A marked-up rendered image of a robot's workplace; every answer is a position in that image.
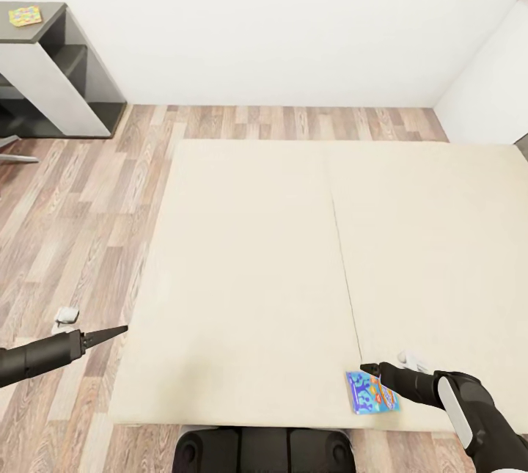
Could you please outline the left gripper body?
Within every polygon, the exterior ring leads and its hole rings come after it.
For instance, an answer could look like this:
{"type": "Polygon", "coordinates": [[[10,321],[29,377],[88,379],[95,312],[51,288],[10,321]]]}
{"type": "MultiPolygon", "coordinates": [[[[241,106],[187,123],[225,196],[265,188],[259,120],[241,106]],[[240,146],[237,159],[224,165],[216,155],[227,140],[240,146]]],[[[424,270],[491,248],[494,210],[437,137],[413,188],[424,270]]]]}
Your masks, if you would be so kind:
{"type": "Polygon", "coordinates": [[[80,329],[32,341],[26,347],[26,379],[67,366],[82,357],[80,329]]]}

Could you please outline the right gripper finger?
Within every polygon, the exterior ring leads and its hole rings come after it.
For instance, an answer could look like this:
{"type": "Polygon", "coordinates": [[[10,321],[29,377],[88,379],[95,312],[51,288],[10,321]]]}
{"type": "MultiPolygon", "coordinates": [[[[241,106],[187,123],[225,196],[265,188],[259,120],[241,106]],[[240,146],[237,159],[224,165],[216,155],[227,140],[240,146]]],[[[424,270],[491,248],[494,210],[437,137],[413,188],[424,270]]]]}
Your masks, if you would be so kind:
{"type": "Polygon", "coordinates": [[[364,372],[374,375],[376,378],[380,378],[381,367],[382,367],[382,362],[380,362],[379,364],[376,364],[376,363],[361,364],[360,370],[363,370],[364,372]]]}

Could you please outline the jigsaw puzzle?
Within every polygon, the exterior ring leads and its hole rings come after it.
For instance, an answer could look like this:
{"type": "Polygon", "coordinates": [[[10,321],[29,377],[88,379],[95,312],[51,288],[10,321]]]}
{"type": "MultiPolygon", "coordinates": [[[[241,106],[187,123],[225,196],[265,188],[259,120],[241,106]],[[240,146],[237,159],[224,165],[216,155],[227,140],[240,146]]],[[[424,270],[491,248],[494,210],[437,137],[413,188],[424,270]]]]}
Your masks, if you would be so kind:
{"type": "Polygon", "coordinates": [[[10,12],[10,23],[15,26],[28,25],[34,22],[42,22],[39,6],[24,7],[10,12]]]}

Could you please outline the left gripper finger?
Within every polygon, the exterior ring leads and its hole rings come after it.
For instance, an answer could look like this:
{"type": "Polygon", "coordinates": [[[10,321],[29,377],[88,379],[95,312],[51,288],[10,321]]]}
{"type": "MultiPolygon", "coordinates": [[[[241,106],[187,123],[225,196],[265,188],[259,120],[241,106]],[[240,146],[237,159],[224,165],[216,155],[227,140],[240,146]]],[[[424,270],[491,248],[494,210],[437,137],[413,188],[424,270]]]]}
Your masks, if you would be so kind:
{"type": "Polygon", "coordinates": [[[123,332],[128,331],[128,326],[119,326],[111,329],[104,329],[100,331],[92,331],[82,335],[81,338],[81,355],[86,354],[86,349],[101,344],[111,338],[114,338],[123,332]]]}

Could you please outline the board game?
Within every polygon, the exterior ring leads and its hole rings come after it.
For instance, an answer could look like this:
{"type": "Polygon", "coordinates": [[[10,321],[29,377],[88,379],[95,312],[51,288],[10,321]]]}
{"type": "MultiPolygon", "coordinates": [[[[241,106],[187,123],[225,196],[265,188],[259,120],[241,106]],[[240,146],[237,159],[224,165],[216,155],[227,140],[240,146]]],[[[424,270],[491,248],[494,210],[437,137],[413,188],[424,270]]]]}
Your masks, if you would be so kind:
{"type": "Polygon", "coordinates": [[[381,375],[376,378],[360,370],[346,372],[346,376],[357,415],[400,410],[397,393],[381,385],[381,375]]]}

